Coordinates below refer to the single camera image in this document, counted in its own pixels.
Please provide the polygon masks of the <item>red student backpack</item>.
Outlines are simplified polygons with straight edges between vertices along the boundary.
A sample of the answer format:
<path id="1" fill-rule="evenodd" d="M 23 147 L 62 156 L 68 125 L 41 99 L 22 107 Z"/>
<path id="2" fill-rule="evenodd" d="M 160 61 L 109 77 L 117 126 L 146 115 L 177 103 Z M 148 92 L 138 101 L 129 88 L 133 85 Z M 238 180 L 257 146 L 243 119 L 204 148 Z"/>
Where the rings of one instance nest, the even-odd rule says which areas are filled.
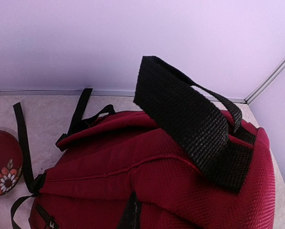
<path id="1" fill-rule="evenodd" d="M 275 173 L 264 129 L 225 110 L 155 56 L 141 61 L 134 103 L 83 119 L 83 90 L 58 163 L 34 177 L 20 104 L 13 109 L 33 229 L 271 229 Z"/>

